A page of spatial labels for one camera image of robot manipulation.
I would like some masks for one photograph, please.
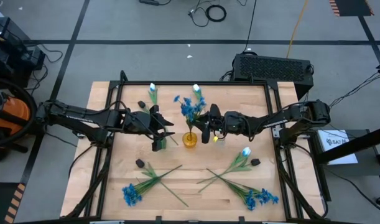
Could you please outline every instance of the power cable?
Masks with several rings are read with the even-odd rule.
[[[94,145],[90,145],[90,146],[89,146],[87,149],[85,149],[81,154],[79,154],[78,157],[76,157],[76,158],[73,160],[73,162],[71,163],[70,169],[69,169],[69,171],[68,171],[68,178],[70,178],[70,176],[71,176],[71,170],[72,170],[73,165],[76,163],[76,161],[77,161],[81,156],[83,156],[86,152],[88,152],[93,146],[94,146]]]
[[[237,2],[239,2],[239,4],[242,5],[242,6],[246,6],[246,3],[248,3],[248,0],[245,0],[244,4],[242,4],[240,0],[237,0]]]
[[[364,87],[364,86],[370,84],[371,82],[377,80],[378,78],[380,78],[380,74],[375,77],[376,74],[379,74],[379,72],[376,72],[373,75],[371,75],[364,82],[362,82],[361,84],[359,84],[358,86],[356,86],[354,89],[352,89],[351,91],[349,91],[347,94],[345,94],[345,95],[343,95],[343,96],[341,96],[341,97],[333,100],[332,103],[329,105],[329,107],[332,109],[335,105],[339,104],[346,97],[351,96],[351,95],[357,93],[360,89],[362,89],[362,87]]]
[[[47,134],[48,136],[50,136],[50,137],[53,137],[53,138],[55,138],[55,139],[60,140],[61,142],[67,143],[67,144],[69,144],[69,145],[71,145],[71,146],[73,146],[73,147],[75,147],[75,148],[78,147],[76,144],[74,144],[74,143],[70,143],[69,141],[66,141],[66,140],[64,140],[64,139],[62,139],[62,138],[60,138],[60,137],[58,137],[58,136],[55,136],[55,135],[50,134],[50,133],[48,133],[48,132],[46,132],[46,134]]]
[[[165,3],[159,3],[160,6],[166,6],[167,4],[169,4],[172,0],[168,0],[167,2]]]
[[[303,13],[306,10],[307,3],[308,3],[308,0],[305,0],[302,11],[300,12],[299,18],[297,19],[294,31],[292,32],[292,36],[290,37],[290,42],[289,42],[289,47],[288,47],[288,52],[287,52],[287,58],[289,57],[289,52],[290,52],[290,49],[292,48],[292,42],[294,41],[294,38],[295,38],[297,26],[300,24],[300,21],[302,20]]]
[[[209,1],[203,1],[203,2],[201,2],[201,0],[198,0],[197,5],[195,5],[195,7],[191,7],[190,8],[190,10],[188,12],[188,16],[190,16],[190,18],[191,18],[192,22],[194,23],[194,25],[196,25],[197,27],[206,27],[209,24],[209,21],[210,21],[210,19],[209,19],[210,16],[208,15],[208,9],[209,9],[209,7],[207,9],[204,9],[200,5],[202,5],[204,3],[209,3],[210,7],[212,7],[212,6],[219,6],[220,5],[220,0],[219,0],[218,4],[213,5],[211,2],[214,2],[214,1],[216,1],[216,0],[209,0]],[[194,20],[194,15],[195,15],[195,13],[199,9],[201,9],[203,11],[203,13],[205,14],[205,17],[207,18],[207,22],[205,24],[201,24],[201,25],[197,24],[195,22],[195,20]]]
[[[349,180],[349,179],[346,179],[346,178],[344,178],[344,177],[342,177],[342,176],[340,176],[340,175],[338,175],[338,174],[336,174],[336,173],[334,173],[332,170],[330,170],[330,169],[328,169],[328,168],[326,168],[326,167],[324,167],[324,169],[325,170],[327,170],[328,172],[330,172],[331,174],[333,174],[333,175],[335,175],[336,177],[338,177],[338,178],[340,178],[340,179],[342,179],[342,180],[345,180],[345,181],[347,181],[347,182],[349,182],[357,191],[358,191],[358,193],[359,194],[361,194],[361,196],[363,196],[371,205],[373,205],[375,208],[377,208],[379,211],[380,211],[380,207],[379,207],[379,205],[376,205],[371,199],[369,199],[368,198],[368,196],[366,196],[365,194],[364,194],[364,192],[362,192],[359,188],[358,188],[358,186],[355,184],[355,183],[353,183],[351,180]]]
[[[252,12],[252,19],[251,19],[251,25],[249,26],[248,38],[246,39],[245,49],[243,50],[243,53],[246,51],[246,48],[248,47],[249,38],[250,38],[250,36],[251,36],[252,24],[253,24],[253,18],[254,18],[254,12],[255,12],[255,10],[256,10],[256,2],[257,2],[257,0],[254,0],[253,12]]]

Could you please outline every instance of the small vase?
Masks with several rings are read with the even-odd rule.
[[[183,135],[183,143],[187,149],[194,148],[197,140],[197,135],[193,132],[187,132]]]

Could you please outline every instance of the flower stem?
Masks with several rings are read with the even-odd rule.
[[[177,199],[179,199],[185,206],[189,207],[175,192],[170,190],[162,181],[160,181],[160,184],[162,184],[170,193],[172,193]]]
[[[232,183],[232,184],[236,184],[236,185],[239,185],[239,186],[245,187],[245,188],[247,188],[247,189],[252,189],[252,190],[255,191],[257,194],[258,194],[258,193],[261,193],[260,190],[256,190],[256,189],[254,189],[254,188],[252,188],[252,187],[248,187],[248,186],[246,186],[246,185],[239,184],[239,183],[234,182],[234,181],[231,181],[231,180],[226,180],[226,179],[220,177],[220,175],[215,174],[215,173],[214,173],[213,171],[211,171],[210,169],[208,169],[208,168],[206,168],[206,169],[207,169],[209,172],[211,172],[212,174],[214,174],[216,177],[218,177],[218,178],[220,178],[221,180],[223,180],[224,182],[230,182],[230,183]]]
[[[168,175],[170,172],[172,172],[173,170],[176,170],[176,169],[178,169],[178,168],[180,168],[180,167],[182,167],[183,165],[180,165],[180,166],[178,166],[178,167],[176,167],[176,168],[174,168],[174,169],[172,169],[172,170],[170,170],[170,171],[168,171],[168,172],[166,172],[166,173],[164,173],[164,174],[162,174],[162,175],[160,175],[158,178],[163,178],[164,176],[166,176],[166,175]]]

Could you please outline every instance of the wooden tabletop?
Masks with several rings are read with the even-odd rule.
[[[93,83],[88,108],[93,110],[104,108],[108,85],[108,82]],[[262,86],[201,86],[201,89],[206,103],[217,104],[222,114],[230,110],[255,117],[268,114]],[[127,107],[136,111],[139,110],[137,105],[139,100],[146,102],[149,106],[152,105],[147,91],[146,85],[127,85],[123,87],[121,99]],[[297,102],[293,83],[279,83],[279,93],[282,106]],[[249,146],[252,150],[250,158],[260,159],[261,164],[252,167],[252,171],[230,173],[225,175],[225,178],[256,189],[265,188],[282,198],[270,129],[265,129],[256,135],[253,142],[249,142],[245,136],[229,134],[223,142],[214,143],[211,140],[209,144],[202,144],[201,132],[194,128],[198,136],[198,144],[195,149],[186,149],[182,143],[182,136],[188,132],[188,127],[185,124],[185,118],[180,114],[180,105],[173,103],[175,95],[192,96],[193,99],[195,97],[192,86],[158,86],[160,113],[166,120],[175,124],[169,127],[169,131],[176,133],[173,138],[178,142],[178,146],[167,138],[166,150],[152,152],[151,140],[145,136],[115,135],[102,219],[155,220],[155,217],[160,215],[163,220],[236,221],[239,216],[244,216],[247,221],[285,221],[281,200],[275,205],[271,203],[257,205],[254,211],[249,211],[241,199],[220,180],[198,193],[206,183],[197,184],[197,182],[212,177],[206,168],[216,173],[224,172],[235,155],[244,147]],[[306,140],[299,139],[297,143],[308,149]],[[75,156],[88,146],[87,140],[79,140]],[[69,213],[87,191],[95,151],[94,149],[85,154],[73,167],[61,215]],[[299,190],[315,211],[323,214],[323,205],[311,158],[299,149],[292,150],[292,158]],[[189,207],[182,204],[160,184],[146,193],[142,202],[135,207],[128,207],[123,199],[122,188],[130,183],[137,184],[137,179],[141,182],[148,179],[147,176],[141,174],[142,169],[136,166],[136,159],[150,162],[159,175],[183,165],[165,176],[162,181]],[[289,188],[288,193],[291,213],[293,217],[296,217],[293,196]],[[93,215],[96,213],[97,200],[98,192],[94,195],[91,211]]]

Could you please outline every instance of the metal frame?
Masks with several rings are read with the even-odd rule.
[[[108,95],[107,95],[107,99],[106,99],[106,107],[111,103],[112,94],[113,94],[113,91],[115,88],[118,88],[118,94],[116,95],[116,100],[118,101],[118,100],[121,100],[121,95],[123,92],[123,86],[124,85],[149,85],[149,83],[150,83],[150,81],[128,81],[127,77],[124,75],[124,73],[121,72],[121,80],[120,81],[110,81],[110,83],[109,83]],[[267,85],[266,82],[251,82],[251,83],[249,83],[249,82],[214,82],[214,81],[212,81],[212,82],[161,81],[161,82],[154,82],[154,84],[156,84],[156,85],[193,85],[193,84],[199,84],[199,85],[219,85],[219,86],[238,86],[238,85],[263,86],[264,87],[264,94],[266,96],[267,111],[268,111],[269,115],[272,114],[272,103],[271,103],[271,97],[270,97],[270,92],[269,92],[269,86]],[[275,101],[276,101],[277,109],[279,110],[279,109],[281,109],[279,92],[277,90],[274,90],[274,94],[275,94]],[[113,148],[112,146],[109,147],[107,149],[107,152],[106,152],[105,162],[107,163],[108,167],[109,167],[109,163],[111,161],[112,148]],[[276,143],[274,143],[274,149],[276,151],[276,160],[277,160],[277,164],[278,164],[278,162],[281,162],[281,158],[280,158],[280,148],[278,147],[278,145]],[[286,150],[285,153],[286,153],[286,156],[288,157],[288,160],[290,161],[288,163],[288,168],[290,170],[290,176],[292,178],[295,178],[292,156],[291,156],[289,150]],[[93,171],[91,174],[90,184],[94,184],[95,179],[97,177],[98,170],[100,167],[101,155],[102,155],[102,149],[97,148],[96,157],[95,157],[95,161],[94,161],[94,165],[93,165]],[[98,204],[97,204],[97,210],[96,210],[96,217],[98,217],[98,218],[101,218],[102,211],[103,211],[104,196],[105,196],[105,192],[106,192],[107,180],[108,180],[108,173],[106,173],[106,175],[104,176],[104,179],[101,183],[100,196],[99,196],[99,200],[98,200]],[[283,206],[284,206],[285,218],[289,219],[289,218],[291,218],[291,215],[290,215],[289,199],[288,199],[288,195],[287,195],[287,188],[286,188],[285,182],[281,176],[280,176],[280,187],[281,187],[281,194],[282,194],[282,201],[283,201]],[[296,210],[297,210],[298,217],[303,217],[302,207],[300,206],[299,202],[296,199],[295,199],[295,204],[296,204]],[[92,205],[93,205],[93,199],[90,198],[87,205],[86,205],[86,208],[85,208],[85,214],[84,214],[85,217],[90,216],[90,210],[91,210]],[[237,223],[237,222],[219,222],[219,223]]]
[[[110,81],[109,83],[109,89],[108,89],[108,95],[106,99],[106,106],[108,106],[111,103],[113,91],[115,88],[118,89],[118,94],[116,95],[116,100],[121,100],[121,95],[123,92],[123,86],[124,85],[149,85],[150,81],[128,81],[125,74],[121,72],[121,80],[120,81]],[[199,85],[219,85],[219,86],[238,86],[238,85],[254,85],[254,86],[263,86],[264,87],[264,94],[266,96],[266,105],[267,105],[267,112],[269,115],[271,115],[272,112],[272,103],[271,103],[271,96],[270,96],[270,91],[269,91],[269,85],[266,82],[193,82],[193,81],[161,81],[161,82],[154,82],[156,85],[193,85],[193,84],[199,84]],[[274,96],[275,96],[275,101],[277,105],[277,110],[280,110],[281,107],[281,102],[280,102],[280,96],[278,90],[274,90]],[[280,156],[280,150],[282,150],[278,144],[277,139],[273,139],[273,144],[274,144],[274,151],[276,154],[276,163],[277,163],[277,169],[279,172],[285,172],[285,169],[281,163],[282,158]],[[109,147],[106,151],[106,166],[109,168],[109,164],[111,162],[111,154],[112,154],[112,146]],[[288,198],[288,192],[287,192],[287,187],[286,185],[288,184],[291,186],[292,190],[297,190],[297,183],[296,183],[296,177],[295,177],[295,171],[294,171],[294,163],[292,160],[292,155],[290,153],[290,149],[284,149],[285,150],[285,156],[287,157],[287,167],[289,170],[289,175],[286,173],[287,178],[284,178],[283,176],[279,176],[279,182],[280,182],[280,189],[281,189],[281,195],[282,195],[282,203],[284,207],[284,213],[285,213],[285,219],[287,221],[293,220],[294,218],[292,217],[290,213],[290,205],[289,205],[289,198]],[[97,149],[96,152],[96,157],[94,161],[94,166],[93,166],[93,172],[91,175],[91,182],[90,184],[94,184],[96,177],[98,176],[98,170],[100,167],[100,161],[101,161],[101,155],[102,155],[102,149]],[[103,211],[103,204],[104,204],[104,196],[106,193],[106,183],[108,181],[108,171],[106,175],[103,177],[103,180],[101,182],[101,187],[100,187],[100,196],[97,204],[97,209],[96,209],[96,217],[101,218],[102,211]],[[296,215],[297,218],[303,219],[303,213],[302,213],[302,206],[300,204],[300,201],[305,201],[304,197],[302,194],[297,190],[297,193],[294,194],[294,201],[295,201],[295,206],[296,206]],[[92,197],[89,199],[86,208],[85,208],[85,217],[90,216],[90,211],[91,207],[93,205],[93,199]],[[158,219],[160,220],[159,223],[162,220],[162,217],[156,218],[156,221],[158,223]],[[153,222],[152,220],[149,221],[129,221],[133,223],[139,223],[139,222]],[[183,221],[171,221],[172,223],[182,223]],[[261,222],[246,222],[243,217],[239,217],[239,222],[240,223],[261,223]],[[237,222],[218,222],[218,223],[237,223]]]

